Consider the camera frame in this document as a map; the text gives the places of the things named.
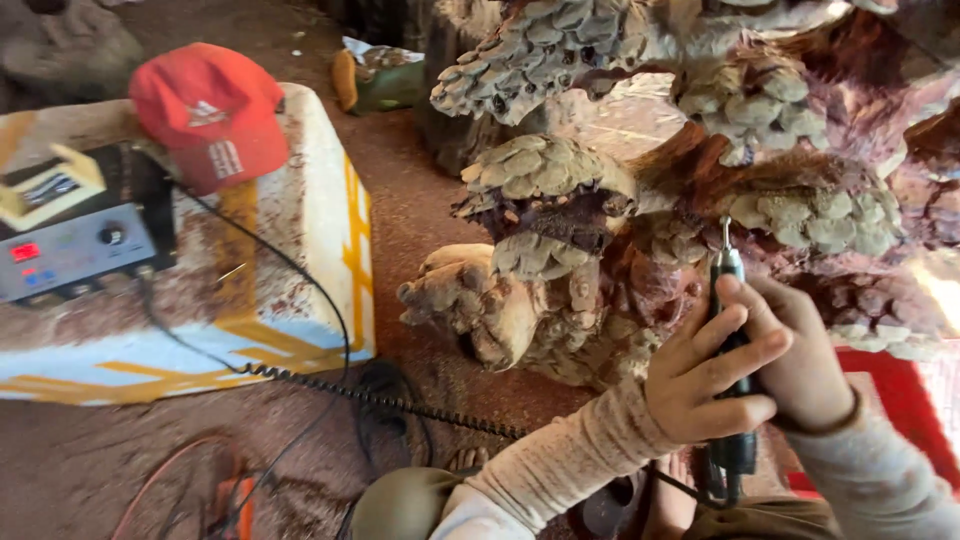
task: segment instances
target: baseball cap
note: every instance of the baseball cap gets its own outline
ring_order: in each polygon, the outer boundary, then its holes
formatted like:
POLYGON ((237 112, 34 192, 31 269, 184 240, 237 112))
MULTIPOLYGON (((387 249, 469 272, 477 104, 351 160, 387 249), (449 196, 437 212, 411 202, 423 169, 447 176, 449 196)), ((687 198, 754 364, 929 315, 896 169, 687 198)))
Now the baseball cap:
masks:
POLYGON ((197 195, 273 172, 289 147, 276 121, 283 90, 254 61, 193 43, 133 72, 130 97, 147 134, 166 147, 197 195))

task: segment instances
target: power cord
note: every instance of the power cord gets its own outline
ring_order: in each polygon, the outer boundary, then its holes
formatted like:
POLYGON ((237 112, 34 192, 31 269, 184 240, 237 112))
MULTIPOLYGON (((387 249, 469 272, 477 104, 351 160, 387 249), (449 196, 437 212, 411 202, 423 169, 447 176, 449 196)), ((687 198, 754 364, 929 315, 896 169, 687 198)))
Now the power cord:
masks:
MULTIPOLYGON (((479 419, 473 416, 464 415, 459 412, 447 411, 434 406, 408 402, 406 400, 401 400, 398 398, 377 396, 365 390, 354 389, 354 388, 349 388, 344 386, 344 382, 347 379, 348 370, 349 370, 349 355, 350 355, 349 333, 347 329, 347 323, 344 320, 343 314, 341 313, 337 305, 333 302, 333 299, 330 297, 329 293, 327 293, 326 289, 324 289, 324 287, 320 285, 320 283, 317 282, 317 280, 315 280, 313 276, 311 276, 304 268, 298 265, 286 254, 279 251, 277 247, 275 247, 271 243, 264 240, 258 234, 249 231, 248 229, 246 229, 245 227, 237 223, 235 220, 231 219, 229 216, 221 213, 219 210, 211 206, 209 203, 207 203, 206 201, 202 200, 201 198, 191 193, 187 188, 183 187, 181 184, 177 182, 173 182, 173 186, 178 191, 183 193, 186 197, 191 199, 193 202, 197 203, 201 208, 217 216, 218 218, 225 221, 226 223, 230 224, 234 229, 241 232, 245 236, 251 238, 257 244, 263 246, 264 248, 269 250, 271 253, 279 257, 281 260, 283 260, 283 262, 287 264, 287 266, 289 266, 291 269, 297 272, 307 282, 309 282, 318 291, 320 291, 320 293, 324 296, 326 301, 329 303, 330 307, 333 309, 333 312, 337 317, 337 322, 340 325, 341 332, 344 337, 344 372, 337 382, 328 382, 326 380, 318 379, 316 376, 306 375, 302 373, 295 373, 287 369, 272 367, 265 364, 259 364, 254 367, 251 363, 248 362, 242 368, 237 368, 232 364, 230 364, 229 362, 227 362, 226 360, 223 360, 218 356, 215 356, 207 351, 204 351, 198 347, 195 347, 190 343, 187 343, 186 341, 181 339, 179 336, 177 336, 175 333, 173 333, 165 324, 163 324, 163 322, 157 318, 156 311, 154 310, 153 270, 144 269, 144 270, 138 271, 138 277, 141 279, 140 283, 141 283, 141 290, 143 294, 144 310, 146 311, 148 320, 154 327, 156 327, 158 330, 164 333, 171 340, 180 344, 185 349, 190 350, 200 356, 204 356, 224 366, 231 373, 236 375, 258 375, 260 377, 264 377, 266 379, 271 379, 271 380, 285 380, 288 382, 299 384, 301 386, 306 386, 308 388, 321 390, 321 391, 334 394, 334 399, 329 403, 329 405, 327 405, 327 407, 321 412, 321 414, 318 415, 316 419, 314 419, 309 425, 307 425, 307 427, 303 431, 301 431, 296 437, 294 437, 289 443, 287 443, 287 445, 274 458, 274 460, 270 463, 270 465, 267 466, 263 474, 254 484, 251 492, 247 495, 247 497, 244 498, 243 501, 240 502, 240 504, 236 506, 236 508, 228 516, 228 518, 225 519, 225 522, 220 527, 217 533, 218 540, 222 540, 224 538, 224 534, 226 533, 227 529, 232 527, 233 524, 236 522, 236 520, 239 518, 241 510, 246 505, 246 503, 252 496, 253 492, 256 491, 257 488, 259 488, 260 485, 266 480, 266 478, 270 475, 270 473, 276 467, 276 464, 291 449, 293 449, 293 447, 295 447, 303 439, 303 437, 307 435, 307 433, 309 433, 316 426, 318 426, 320 422, 323 421, 326 415, 332 410, 334 404, 336 403, 336 398, 339 396, 346 396, 350 399, 358 400, 365 403, 371 403, 375 405, 382 405, 382 406, 395 408, 405 413, 414 414, 415 416, 418 416, 420 418, 437 420, 453 426, 467 428, 470 430, 483 431, 485 433, 490 433, 490 434, 502 436, 505 438, 513 439, 513 440, 518 440, 522 438, 524 435, 526 435, 527 430, 524 428, 517 428, 517 427, 508 426, 504 424, 498 424, 485 419, 479 419)), ((670 477, 669 475, 661 473, 654 466, 653 461, 647 464, 644 467, 644 470, 646 470, 647 474, 653 475, 657 479, 664 481, 673 487, 676 487, 677 489, 681 490, 691 498, 695 499, 696 501, 698 501, 699 503, 707 507, 710 507, 713 509, 725 508, 723 504, 715 502, 714 500, 710 499, 709 496, 701 494, 695 489, 690 488, 686 484, 683 484, 682 482, 674 479, 673 477, 670 477)), ((343 532, 343 527, 345 526, 346 524, 342 524, 341 530, 338 531, 338 534, 340 532, 343 532)))

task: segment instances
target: red digital display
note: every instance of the red digital display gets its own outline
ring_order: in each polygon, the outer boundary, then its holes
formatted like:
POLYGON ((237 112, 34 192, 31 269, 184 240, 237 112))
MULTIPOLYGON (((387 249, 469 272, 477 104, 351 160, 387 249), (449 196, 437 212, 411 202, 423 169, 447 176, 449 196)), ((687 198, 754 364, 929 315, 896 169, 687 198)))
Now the red digital display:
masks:
POLYGON ((36 242, 20 244, 19 246, 16 246, 10 250, 10 255, 13 256, 14 263, 30 260, 31 258, 37 258, 40 257, 40 246, 37 246, 36 242))

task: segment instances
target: arm sleeve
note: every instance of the arm sleeve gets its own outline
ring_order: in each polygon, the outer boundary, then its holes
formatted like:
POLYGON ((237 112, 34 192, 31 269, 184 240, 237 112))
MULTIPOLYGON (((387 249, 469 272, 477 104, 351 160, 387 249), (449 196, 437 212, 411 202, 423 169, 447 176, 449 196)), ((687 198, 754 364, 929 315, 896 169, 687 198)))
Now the arm sleeve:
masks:
POLYGON ((615 478, 678 450, 647 411, 630 378, 495 456, 466 486, 531 533, 615 478))
POLYGON ((850 540, 960 539, 960 505, 926 456, 885 418, 856 412, 826 435, 787 432, 817 491, 850 540))

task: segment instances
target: orange cord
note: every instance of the orange cord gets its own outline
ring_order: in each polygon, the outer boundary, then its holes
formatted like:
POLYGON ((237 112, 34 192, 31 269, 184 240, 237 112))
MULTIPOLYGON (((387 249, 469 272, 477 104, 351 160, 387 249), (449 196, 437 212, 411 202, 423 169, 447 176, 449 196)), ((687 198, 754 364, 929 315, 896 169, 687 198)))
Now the orange cord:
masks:
POLYGON ((236 443, 233 442, 233 439, 224 436, 224 435, 209 435, 206 437, 201 437, 192 443, 184 446, 183 448, 177 450, 172 455, 167 457, 160 463, 160 466, 147 478, 147 481, 143 483, 143 486, 140 487, 140 491, 136 493, 136 496, 133 497, 133 500, 130 501, 130 504, 127 505, 127 510, 124 512, 123 517, 120 518, 120 523, 117 524, 117 528, 113 531, 113 535, 110 536, 110 540, 119 540, 120 535, 123 534, 124 528, 130 524, 130 519, 133 515, 133 510, 140 503, 140 499, 143 499, 143 495, 147 493, 147 490, 150 489, 150 486, 163 474, 167 468, 173 464, 179 457, 186 454, 190 450, 202 446, 207 443, 224 443, 227 444, 230 448, 230 452, 233 455, 233 476, 237 477, 240 475, 242 463, 240 461, 240 453, 237 452, 236 443))

